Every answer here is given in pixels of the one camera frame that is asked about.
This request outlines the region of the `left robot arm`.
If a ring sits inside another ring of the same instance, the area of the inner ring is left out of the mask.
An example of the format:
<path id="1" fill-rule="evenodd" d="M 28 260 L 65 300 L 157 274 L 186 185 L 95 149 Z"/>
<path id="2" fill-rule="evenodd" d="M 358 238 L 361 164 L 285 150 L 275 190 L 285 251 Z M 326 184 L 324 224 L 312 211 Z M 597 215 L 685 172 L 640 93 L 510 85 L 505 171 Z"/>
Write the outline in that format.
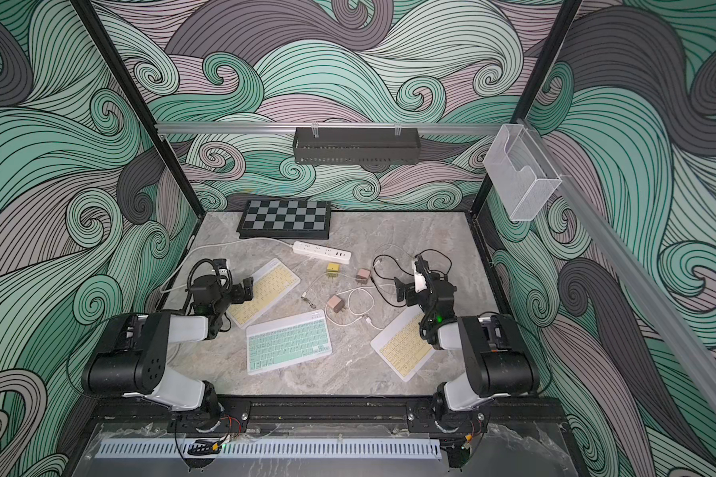
<path id="1" fill-rule="evenodd" d="M 177 415 L 198 413 L 218 421 L 222 407 L 214 386 L 172 369 L 168 348 L 212 341 L 229 331 L 228 309 L 252 301 L 254 285 L 252 276 L 234 282 L 224 258 L 199 260 L 189 271 L 181 309 L 121 314 L 107 322 L 85 364 L 83 391 L 95 397 L 146 399 Z"/>

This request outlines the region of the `yellow charger adapter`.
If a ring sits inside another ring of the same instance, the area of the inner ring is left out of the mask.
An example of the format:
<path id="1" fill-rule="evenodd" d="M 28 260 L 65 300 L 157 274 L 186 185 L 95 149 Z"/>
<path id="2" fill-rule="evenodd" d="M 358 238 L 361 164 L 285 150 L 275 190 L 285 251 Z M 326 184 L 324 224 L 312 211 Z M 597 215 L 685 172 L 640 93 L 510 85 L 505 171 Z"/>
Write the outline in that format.
<path id="1" fill-rule="evenodd" d="M 337 264 L 336 262 L 330 262 L 326 266 L 326 275 L 328 277 L 336 277 L 340 273 L 340 264 Z"/>

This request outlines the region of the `white power strip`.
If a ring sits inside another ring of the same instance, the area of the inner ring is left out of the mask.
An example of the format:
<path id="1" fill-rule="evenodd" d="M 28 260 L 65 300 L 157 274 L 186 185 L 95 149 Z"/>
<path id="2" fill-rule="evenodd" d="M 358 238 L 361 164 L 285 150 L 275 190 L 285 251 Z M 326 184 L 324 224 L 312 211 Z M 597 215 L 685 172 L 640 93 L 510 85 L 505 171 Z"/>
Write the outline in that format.
<path id="1" fill-rule="evenodd" d="M 318 260 L 334 262 L 335 264 L 350 264 L 352 259 L 352 253 L 347 250 L 318 246 L 317 244 L 309 244 L 308 242 L 300 242 L 299 240 L 292 244 L 292 251 L 300 256 L 317 258 Z"/>

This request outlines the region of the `green wireless keyboard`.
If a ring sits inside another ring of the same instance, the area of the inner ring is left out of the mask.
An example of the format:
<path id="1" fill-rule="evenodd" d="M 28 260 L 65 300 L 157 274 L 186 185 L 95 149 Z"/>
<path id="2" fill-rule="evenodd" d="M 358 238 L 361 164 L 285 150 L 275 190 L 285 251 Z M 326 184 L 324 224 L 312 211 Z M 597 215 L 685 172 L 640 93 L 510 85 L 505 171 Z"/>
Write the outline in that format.
<path id="1" fill-rule="evenodd" d="M 332 354 L 326 316 L 322 310 L 250 326 L 246 330 L 246 341 L 250 376 Z"/>

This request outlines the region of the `yellow keyboard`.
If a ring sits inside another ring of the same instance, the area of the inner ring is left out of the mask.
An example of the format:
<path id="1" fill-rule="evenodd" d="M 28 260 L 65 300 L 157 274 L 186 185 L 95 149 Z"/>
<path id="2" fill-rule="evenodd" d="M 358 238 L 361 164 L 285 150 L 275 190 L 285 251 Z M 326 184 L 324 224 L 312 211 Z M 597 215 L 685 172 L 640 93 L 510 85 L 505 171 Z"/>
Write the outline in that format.
<path id="1" fill-rule="evenodd" d="M 242 329 L 261 318 L 300 284 L 300 278 L 277 258 L 255 272 L 252 279 L 253 299 L 233 304 L 227 310 L 232 322 Z"/>
<path id="2" fill-rule="evenodd" d="M 408 307 L 370 342 L 372 349 L 403 382 L 411 381 L 436 351 L 420 337 L 423 317 L 419 306 Z"/>

